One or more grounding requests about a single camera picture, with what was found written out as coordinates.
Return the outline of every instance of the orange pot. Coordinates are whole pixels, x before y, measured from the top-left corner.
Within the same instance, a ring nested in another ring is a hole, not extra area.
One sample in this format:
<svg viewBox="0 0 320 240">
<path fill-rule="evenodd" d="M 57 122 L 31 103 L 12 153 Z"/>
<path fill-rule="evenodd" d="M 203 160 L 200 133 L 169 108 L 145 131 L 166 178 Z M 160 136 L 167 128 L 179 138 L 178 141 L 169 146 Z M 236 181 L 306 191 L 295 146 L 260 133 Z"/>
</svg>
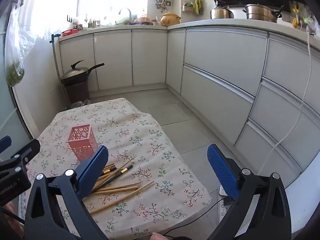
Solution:
<svg viewBox="0 0 320 240">
<path fill-rule="evenodd" d="M 178 15 L 176 15 L 175 13 L 165 13 L 161 20 L 160 20 L 160 24 L 161 26 L 171 26 L 171 25 L 176 25 L 179 24 L 181 20 L 181 17 L 179 17 Z"/>
</svg>

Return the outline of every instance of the table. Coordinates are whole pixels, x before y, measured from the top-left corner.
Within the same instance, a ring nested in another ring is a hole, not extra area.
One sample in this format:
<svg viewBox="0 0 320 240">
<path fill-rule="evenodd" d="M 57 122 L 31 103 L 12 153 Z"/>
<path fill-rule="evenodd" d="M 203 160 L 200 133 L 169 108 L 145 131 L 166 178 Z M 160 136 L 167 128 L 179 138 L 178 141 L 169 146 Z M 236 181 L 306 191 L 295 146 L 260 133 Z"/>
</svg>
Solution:
<svg viewBox="0 0 320 240">
<path fill-rule="evenodd" d="M 82 106 L 58 113 L 38 140 L 41 151 L 28 163 L 28 177 L 47 177 L 75 169 L 79 164 L 66 143 L 71 127 L 92 124 L 99 145 L 109 151 L 109 163 L 117 167 L 132 160 L 133 168 L 110 186 L 154 180 L 138 195 L 113 207 L 93 214 L 109 239 L 131 240 L 172 227 L 199 212 L 211 197 L 183 162 L 177 150 L 157 121 L 140 112 L 125 98 Z M 23 194 L 25 212 L 30 189 Z M 83 199 L 88 210 L 114 201 L 126 192 L 92 195 Z M 77 234 L 61 196 L 58 202 L 70 231 Z"/>
</svg>

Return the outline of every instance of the kitchen cabinet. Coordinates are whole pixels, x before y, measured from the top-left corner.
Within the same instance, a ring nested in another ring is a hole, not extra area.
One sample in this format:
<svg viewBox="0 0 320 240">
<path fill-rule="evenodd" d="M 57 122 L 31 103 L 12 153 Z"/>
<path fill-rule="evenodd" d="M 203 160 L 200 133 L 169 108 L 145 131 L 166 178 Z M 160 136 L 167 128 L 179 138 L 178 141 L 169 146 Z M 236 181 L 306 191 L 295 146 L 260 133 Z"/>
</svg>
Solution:
<svg viewBox="0 0 320 240">
<path fill-rule="evenodd" d="M 236 143 L 236 149 L 253 166 L 255 174 L 267 160 L 260 175 L 269 177 L 273 172 L 277 172 L 284 187 L 287 187 L 299 176 L 301 170 L 281 146 L 269 155 L 276 143 L 265 130 L 249 119 Z"/>
<path fill-rule="evenodd" d="M 183 69 L 185 30 L 168 33 L 166 83 L 180 93 Z"/>
<path fill-rule="evenodd" d="M 312 74 L 305 102 L 320 114 L 320 53 L 311 49 Z M 310 71 L 308 46 L 270 34 L 264 76 L 302 99 Z"/>
<path fill-rule="evenodd" d="M 165 83 L 166 31 L 132 30 L 133 85 Z"/>
<path fill-rule="evenodd" d="M 247 121 L 253 96 L 197 68 L 184 65 L 181 96 L 232 144 Z"/>
<path fill-rule="evenodd" d="M 79 60 L 77 67 L 91 68 L 95 65 L 93 51 L 93 35 L 86 35 L 62 41 L 60 43 L 61 63 L 63 73 L 71 69 L 71 65 Z M 98 80 L 96 70 L 92 70 L 88 78 L 89 91 L 98 91 Z"/>
<path fill-rule="evenodd" d="M 263 78 L 250 118 L 276 141 L 291 130 L 302 100 L 274 82 Z M 283 148 L 305 170 L 320 150 L 320 116 L 304 104 L 301 117 L 284 141 Z"/>
<path fill-rule="evenodd" d="M 184 63 L 218 76 L 249 94 L 258 91 L 267 32 L 241 28 L 193 28 L 186 32 Z"/>
<path fill-rule="evenodd" d="M 132 86 L 131 30 L 94 34 L 99 90 Z"/>
</svg>

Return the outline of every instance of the pink plastic holder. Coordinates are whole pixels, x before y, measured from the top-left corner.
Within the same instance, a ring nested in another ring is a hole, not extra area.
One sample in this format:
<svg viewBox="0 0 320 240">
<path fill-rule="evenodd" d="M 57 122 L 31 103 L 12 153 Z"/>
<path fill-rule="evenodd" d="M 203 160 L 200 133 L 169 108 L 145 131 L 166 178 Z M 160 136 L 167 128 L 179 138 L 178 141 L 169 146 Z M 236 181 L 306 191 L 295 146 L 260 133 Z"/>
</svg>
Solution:
<svg viewBox="0 0 320 240">
<path fill-rule="evenodd" d="M 91 129 L 91 124 L 72 127 L 67 143 L 69 143 L 80 162 L 90 158 L 98 149 L 98 144 Z"/>
</svg>

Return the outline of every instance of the silver screw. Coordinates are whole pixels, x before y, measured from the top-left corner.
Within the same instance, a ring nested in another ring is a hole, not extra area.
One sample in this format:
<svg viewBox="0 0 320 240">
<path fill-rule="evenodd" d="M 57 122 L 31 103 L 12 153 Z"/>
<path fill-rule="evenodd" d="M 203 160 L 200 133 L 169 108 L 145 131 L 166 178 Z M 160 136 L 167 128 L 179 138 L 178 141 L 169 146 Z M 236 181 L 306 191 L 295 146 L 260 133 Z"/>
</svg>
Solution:
<svg viewBox="0 0 320 240">
<path fill-rule="evenodd" d="M 73 170 L 66 170 L 65 174 L 67 176 L 71 176 L 73 174 L 73 172 L 74 172 Z"/>
<path fill-rule="evenodd" d="M 36 176 L 36 179 L 38 179 L 38 180 L 40 180 L 40 179 L 42 179 L 43 178 L 43 174 L 42 173 L 40 173 L 40 174 L 38 174 L 37 176 Z"/>
<path fill-rule="evenodd" d="M 280 175 L 275 172 L 275 173 L 272 174 L 272 177 L 274 177 L 275 179 L 279 179 L 279 178 L 280 178 Z"/>
<path fill-rule="evenodd" d="M 243 173 L 244 175 L 250 175 L 250 174 L 251 174 L 251 171 L 250 171 L 249 169 L 243 169 L 243 170 L 242 170 L 242 173 Z"/>
</svg>

